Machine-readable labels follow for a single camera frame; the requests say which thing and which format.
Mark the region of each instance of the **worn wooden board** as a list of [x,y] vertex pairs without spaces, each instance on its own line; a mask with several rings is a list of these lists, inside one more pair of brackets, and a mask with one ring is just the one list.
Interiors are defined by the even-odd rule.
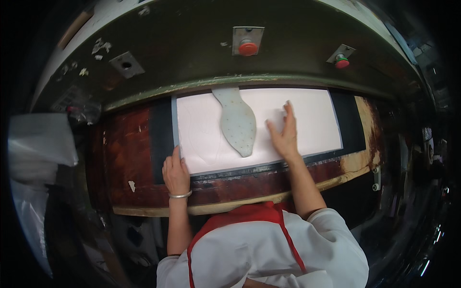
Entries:
[[[311,163],[308,169],[320,190],[328,189],[363,175],[383,162],[384,146],[378,112],[367,99],[355,97],[366,148],[363,151]],[[90,195],[106,193],[114,213],[137,216],[166,216],[168,191],[164,184],[153,184],[148,143],[148,108],[120,113],[105,123],[94,141],[102,141],[102,152],[87,160]],[[97,179],[104,171],[105,184]],[[191,183],[189,198],[192,214],[209,214],[261,201],[281,201],[290,190],[285,169],[250,175],[198,180]]]

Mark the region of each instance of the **woman's left hand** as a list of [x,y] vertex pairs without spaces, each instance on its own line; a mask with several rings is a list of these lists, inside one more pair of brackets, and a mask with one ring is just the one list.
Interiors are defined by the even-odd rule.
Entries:
[[190,190],[190,174],[186,163],[179,159],[179,145],[166,157],[162,168],[163,181],[172,195],[184,195]]

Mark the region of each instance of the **white plastic bag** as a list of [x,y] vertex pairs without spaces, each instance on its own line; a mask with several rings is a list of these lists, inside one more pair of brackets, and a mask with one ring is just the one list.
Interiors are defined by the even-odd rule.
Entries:
[[62,113],[24,114],[11,117],[8,135],[10,162],[46,161],[77,165],[74,137]]
[[13,116],[8,134],[8,164],[16,213],[32,253],[52,277],[45,243],[45,184],[56,182],[58,164],[78,164],[66,114]]

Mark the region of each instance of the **silver bangle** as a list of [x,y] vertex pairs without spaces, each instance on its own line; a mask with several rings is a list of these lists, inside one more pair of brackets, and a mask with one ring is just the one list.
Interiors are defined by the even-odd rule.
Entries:
[[189,192],[187,192],[186,194],[183,194],[183,195],[172,195],[170,192],[168,192],[168,195],[170,196],[170,198],[187,198],[191,194],[192,194],[192,190],[190,190]]

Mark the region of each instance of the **wooden edge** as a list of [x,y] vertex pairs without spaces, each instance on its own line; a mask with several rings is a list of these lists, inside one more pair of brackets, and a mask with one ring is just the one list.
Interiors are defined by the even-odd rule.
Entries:
[[66,32],[62,35],[61,40],[58,42],[58,47],[64,50],[64,48],[69,44],[72,38],[77,34],[80,28],[88,22],[88,20],[93,17],[95,14],[94,7],[88,11],[83,11],[80,13],[79,16],[70,24],[69,28],[67,28]]
[[[370,172],[370,167],[366,166],[358,171],[347,172],[341,176],[335,177],[333,179],[317,183],[316,186],[320,191],[335,187],[339,184],[343,184],[349,180],[362,176]],[[237,201],[230,201],[225,203],[212,203],[206,205],[196,205],[188,207],[188,213],[190,215],[207,215],[207,214],[217,214],[229,212],[237,207],[240,207],[245,204],[253,204],[259,202],[272,201],[274,203],[280,203],[285,200],[290,195],[290,191],[268,195],[264,197],[255,197],[250,199],[243,199]],[[143,217],[168,217],[169,208],[138,208],[138,207],[122,207],[122,206],[113,206],[113,212],[119,215],[130,215],[130,216],[143,216]]]

